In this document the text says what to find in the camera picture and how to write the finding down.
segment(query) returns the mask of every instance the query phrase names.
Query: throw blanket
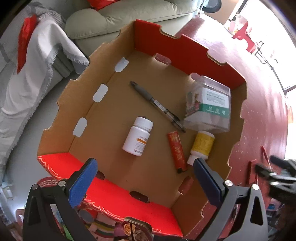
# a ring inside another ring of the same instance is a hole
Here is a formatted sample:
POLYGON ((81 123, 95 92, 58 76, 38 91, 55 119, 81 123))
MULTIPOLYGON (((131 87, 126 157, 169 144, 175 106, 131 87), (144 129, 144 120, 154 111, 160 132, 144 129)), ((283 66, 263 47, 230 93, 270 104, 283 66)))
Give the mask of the throw blanket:
POLYGON ((89 61, 67 37, 60 15, 38 3, 29 4, 11 22, 0 39, 0 183, 11 150, 46 94, 53 75, 52 64, 60 49, 81 74, 89 61), (17 41, 23 21, 39 15, 39 24, 30 39, 27 60, 19 74, 17 41))

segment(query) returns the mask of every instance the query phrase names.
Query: white pill bottle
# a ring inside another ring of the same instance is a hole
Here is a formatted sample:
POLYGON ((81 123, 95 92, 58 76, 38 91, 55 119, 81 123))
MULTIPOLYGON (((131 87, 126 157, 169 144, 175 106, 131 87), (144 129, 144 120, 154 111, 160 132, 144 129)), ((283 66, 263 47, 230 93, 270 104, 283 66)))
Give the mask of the white pill bottle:
POLYGON ((141 156, 150 136, 152 127, 152 121, 149 121, 144 117, 137 117, 122 149, 135 156, 141 156))

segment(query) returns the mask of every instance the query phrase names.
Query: red lighter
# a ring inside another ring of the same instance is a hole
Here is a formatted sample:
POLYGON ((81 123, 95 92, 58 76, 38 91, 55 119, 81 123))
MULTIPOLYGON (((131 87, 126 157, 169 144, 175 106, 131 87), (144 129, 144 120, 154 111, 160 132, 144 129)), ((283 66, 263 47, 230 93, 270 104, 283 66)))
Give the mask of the red lighter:
POLYGON ((170 149, 175 162, 175 167, 178 173, 187 170, 187 165, 184 158, 183 148, 177 131, 168 133, 168 141, 170 143, 170 149))

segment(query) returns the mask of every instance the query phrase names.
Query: pen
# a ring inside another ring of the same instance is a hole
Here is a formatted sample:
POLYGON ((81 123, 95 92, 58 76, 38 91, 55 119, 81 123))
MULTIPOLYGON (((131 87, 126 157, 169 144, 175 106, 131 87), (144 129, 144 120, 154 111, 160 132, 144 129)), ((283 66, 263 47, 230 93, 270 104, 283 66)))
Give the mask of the pen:
POLYGON ((163 105, 161 103, 159 103, 157 100, 155 100, 151 94, 149 94, 143 87, 139 86, 136 82, 131 81, 130 83, 140 95, 142 95, 151 104, 153 104, 155 107, 160 109, 163 113, 165 113, 165 115, 170 119, 171 123, 177 129, 186 133, 186 130, 184 129, 183 125, 180 122, 180 119, 176 115, 174 115, 172 112, 170 112, 167 108, 163 107, 163 105))

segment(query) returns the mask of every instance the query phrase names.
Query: beige sofa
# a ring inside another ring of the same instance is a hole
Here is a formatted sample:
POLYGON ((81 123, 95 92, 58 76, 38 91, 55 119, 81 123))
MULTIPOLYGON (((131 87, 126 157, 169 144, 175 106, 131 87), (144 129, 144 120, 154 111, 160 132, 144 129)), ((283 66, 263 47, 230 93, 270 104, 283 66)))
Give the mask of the beige sofa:
POLYGON ((157 23, 175 35, 197 12, 202 0, 121 0, 96 11, 87 0, 74 0, 77 12, 66 22, 65 32, 89 56, 110 42, 132 20, 157 23))

